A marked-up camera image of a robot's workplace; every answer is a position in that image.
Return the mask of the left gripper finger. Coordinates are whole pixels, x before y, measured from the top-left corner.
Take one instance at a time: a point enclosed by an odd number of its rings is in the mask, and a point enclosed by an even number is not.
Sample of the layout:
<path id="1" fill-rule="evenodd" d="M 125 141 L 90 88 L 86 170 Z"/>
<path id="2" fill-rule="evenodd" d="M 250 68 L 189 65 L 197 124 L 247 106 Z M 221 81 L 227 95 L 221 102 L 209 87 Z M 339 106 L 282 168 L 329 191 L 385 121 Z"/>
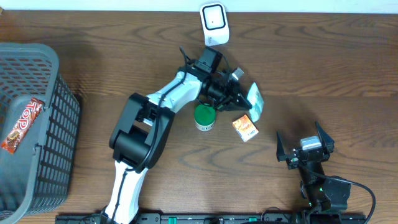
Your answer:
<path id="1" fill-rule="evenodd" d="M 245 101 L 240 102 L 232 102 L 229 101 L 227 103 L 219 104 L 216 107 L 218 111 L 247 111 L 249 109 L 249 104 Z"/>
<path id="2" fill-rule="evenodd" d="M 233 94 L 232 109 L 233 110 L 250 110 L 252 104 L 241 93 Z"/>

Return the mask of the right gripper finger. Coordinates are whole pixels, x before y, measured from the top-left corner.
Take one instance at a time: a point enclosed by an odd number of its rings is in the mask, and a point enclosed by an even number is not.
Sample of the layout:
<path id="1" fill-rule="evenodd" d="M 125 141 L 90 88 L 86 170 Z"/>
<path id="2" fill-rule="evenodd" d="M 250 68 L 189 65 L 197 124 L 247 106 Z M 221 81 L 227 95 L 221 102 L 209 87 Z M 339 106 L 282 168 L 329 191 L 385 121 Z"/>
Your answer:
<path id="1" fill-rule="evenodd" d="M 315 122 L 315 126 L 318 132 L 318 137 L 320 139 L 322 148 L 327 152 L 327 153 L 332 153 L 335 148 L 335 141 L 330 137 L 329 134 L 327 134 L 323 128 L 320 126 L 319 122 Z"/>
<path id="2" fill-rule="evenodd" d="M 281 140 L 281 138 L 280 138 L 279 132 L 276 132 L 276 136 L 277 136 L 277 151 L 276 151 L 276 157 L 277 157 L 277 160 L 278 160 L 279 162 L 281 162 L 281 161 L 286 160 L 286 154 L 285 154 L 285 151 L 284 151 L 284 147 L 283 147 L 282 140 Z"/>

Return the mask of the light blue wipes packet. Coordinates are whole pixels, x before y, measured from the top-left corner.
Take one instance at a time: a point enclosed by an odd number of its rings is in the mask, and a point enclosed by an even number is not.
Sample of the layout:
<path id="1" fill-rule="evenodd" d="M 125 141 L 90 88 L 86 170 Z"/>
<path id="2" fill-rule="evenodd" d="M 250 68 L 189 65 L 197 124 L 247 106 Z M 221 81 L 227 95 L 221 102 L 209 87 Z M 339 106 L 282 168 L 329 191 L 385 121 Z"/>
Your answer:
<path id="1" fill-rule="evenodd" d="M 251 85 L 248 91 L 247 100 L 252 105 L 252 108 L 249 109 L 251 121 L 255 123 L 260 119 L 264 107 L 264 100 L 255 82 Z"/>

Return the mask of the small orange snack box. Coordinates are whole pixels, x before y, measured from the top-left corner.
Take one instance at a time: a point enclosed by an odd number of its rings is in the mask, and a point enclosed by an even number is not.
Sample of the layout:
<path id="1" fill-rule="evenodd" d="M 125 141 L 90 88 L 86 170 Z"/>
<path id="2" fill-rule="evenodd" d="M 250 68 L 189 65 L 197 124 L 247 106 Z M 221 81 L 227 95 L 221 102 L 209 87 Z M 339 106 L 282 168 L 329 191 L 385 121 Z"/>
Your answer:
<path id="1" fill-rule="evenodd" d="M 249 141 L 259 133 L 258 129 L 246 114 L 233 121 L 232 124 L 244 142 Z"/>

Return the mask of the green lid jar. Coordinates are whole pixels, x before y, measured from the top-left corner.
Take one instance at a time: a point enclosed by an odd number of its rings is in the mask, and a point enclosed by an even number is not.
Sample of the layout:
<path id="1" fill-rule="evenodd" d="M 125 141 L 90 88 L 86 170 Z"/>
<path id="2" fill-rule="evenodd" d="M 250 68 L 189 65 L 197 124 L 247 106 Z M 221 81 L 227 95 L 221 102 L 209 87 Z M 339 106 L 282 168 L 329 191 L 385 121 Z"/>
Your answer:
<path id="1" fill-rule="evenodd" d="M 198 105 L 194 111 L 195 126 L 200 131 L 209 131 L 216 121 L 216 111 L 209 105 Z"/>

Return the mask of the red Top chocolate bar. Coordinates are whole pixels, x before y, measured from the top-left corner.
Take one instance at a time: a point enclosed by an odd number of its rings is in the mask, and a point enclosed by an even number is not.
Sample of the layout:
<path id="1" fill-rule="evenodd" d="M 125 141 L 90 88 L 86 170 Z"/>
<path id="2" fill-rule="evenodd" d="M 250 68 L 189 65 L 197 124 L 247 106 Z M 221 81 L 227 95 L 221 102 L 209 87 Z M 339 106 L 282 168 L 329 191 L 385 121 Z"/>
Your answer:
<path id="1" fill-rule="evenodd" d="M 22 111 L 14 127 L 3 140 L 1 148 L 6 150 L 10 154 L 14 154 L 19 144 L 29 131 L 30 127 L 42 111 L 43 107 L 43 101 L 32 97 Z"/>

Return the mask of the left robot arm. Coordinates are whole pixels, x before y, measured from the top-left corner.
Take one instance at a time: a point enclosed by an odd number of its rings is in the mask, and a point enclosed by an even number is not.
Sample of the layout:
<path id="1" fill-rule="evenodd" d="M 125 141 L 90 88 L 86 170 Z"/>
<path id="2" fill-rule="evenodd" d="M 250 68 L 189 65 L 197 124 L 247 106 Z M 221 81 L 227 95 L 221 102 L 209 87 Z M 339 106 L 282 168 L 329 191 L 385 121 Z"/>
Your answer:
<path id="1" fill-rule="evenodd" d="M 205 47 L 198 59 L 184 56 L 174 79 L 149 95 L 133 93 L 109 139 L 116 169 L 111 200 L 104 210 L 106 223 L 131 223 L 139 211 L 139 194 L 147 171 L 164 151 L 175 115 L 186 104 L 204 96 L 217 111 L 247 111 L 252 104 L 239 83 L 237 67 L 218 70 L 224 55 Z"/>

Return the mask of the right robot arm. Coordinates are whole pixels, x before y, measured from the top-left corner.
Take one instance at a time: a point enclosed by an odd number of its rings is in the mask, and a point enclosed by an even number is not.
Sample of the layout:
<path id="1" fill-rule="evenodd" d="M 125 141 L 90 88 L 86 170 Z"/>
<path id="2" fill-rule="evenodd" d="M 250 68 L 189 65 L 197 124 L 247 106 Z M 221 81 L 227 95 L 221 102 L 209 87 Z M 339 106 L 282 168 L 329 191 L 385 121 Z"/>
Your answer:
<path id="1" fill-rule="evenodd" d="M 300 140 L 300 146 L 286 154 L 280 134 L 277 134 L 276 157 L 286 162 L 288 169 L 298 169 L 300 191 L 308 199 L 310 208 L 295 216 L 296 223 L 341 223 L 341 213 L 348 208 L 351 184 L 338 176 L 327 177 L 322 163 L 329 160 L 335 141 L 318 122 L 317 135 Z"/>

